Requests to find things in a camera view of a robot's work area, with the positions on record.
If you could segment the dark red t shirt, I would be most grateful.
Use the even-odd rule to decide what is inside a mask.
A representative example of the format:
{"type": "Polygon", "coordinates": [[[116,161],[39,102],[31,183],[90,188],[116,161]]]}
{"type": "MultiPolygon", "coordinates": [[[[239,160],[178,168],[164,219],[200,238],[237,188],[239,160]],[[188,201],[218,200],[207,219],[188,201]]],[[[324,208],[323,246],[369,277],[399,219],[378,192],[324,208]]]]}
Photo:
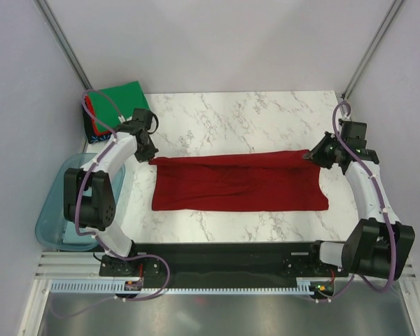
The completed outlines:
{"type": "Polygon", "coordinates": [[[326,211],[320,169],[305,150],[158,157],[154,211],[326,211]]]}

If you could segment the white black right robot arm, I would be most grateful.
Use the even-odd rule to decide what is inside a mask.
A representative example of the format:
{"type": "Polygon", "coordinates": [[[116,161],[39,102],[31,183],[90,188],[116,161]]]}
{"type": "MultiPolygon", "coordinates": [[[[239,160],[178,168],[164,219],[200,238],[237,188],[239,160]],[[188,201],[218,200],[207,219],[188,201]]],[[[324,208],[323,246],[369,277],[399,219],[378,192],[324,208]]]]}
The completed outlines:
{"type": "Polygon", "coordinates": [[[339,165],[358,213],[358,224],[346,241],[318,241],[318,251],[306,259],[314,275],[323,275],[334,265],[362,277],[395,281],[412,249],[414,229],[403,225],[390,205],[377,153],[366,147],[366,131],[364,122],[336,120],[335,132],[326,132],[303,156],[321,168],[339,165]]]}

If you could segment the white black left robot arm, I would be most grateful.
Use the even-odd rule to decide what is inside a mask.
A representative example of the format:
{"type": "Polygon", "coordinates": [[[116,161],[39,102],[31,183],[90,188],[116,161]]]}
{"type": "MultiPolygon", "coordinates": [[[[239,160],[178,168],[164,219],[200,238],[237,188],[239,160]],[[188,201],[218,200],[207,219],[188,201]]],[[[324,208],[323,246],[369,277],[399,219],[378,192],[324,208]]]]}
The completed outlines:
{"type": "Polygon", "coordinates": [[[82,167],[64,173],[64,217],[74,223],[76,234],[91,236],[124,275],[139,269],[134,242],[116,220],[117,205],[111,182],[130,157],[150,162],[158,153],[151,135],[158,117],[148,109],[136,108],[132,118],[111,130],[101,151],[82,167]]]}

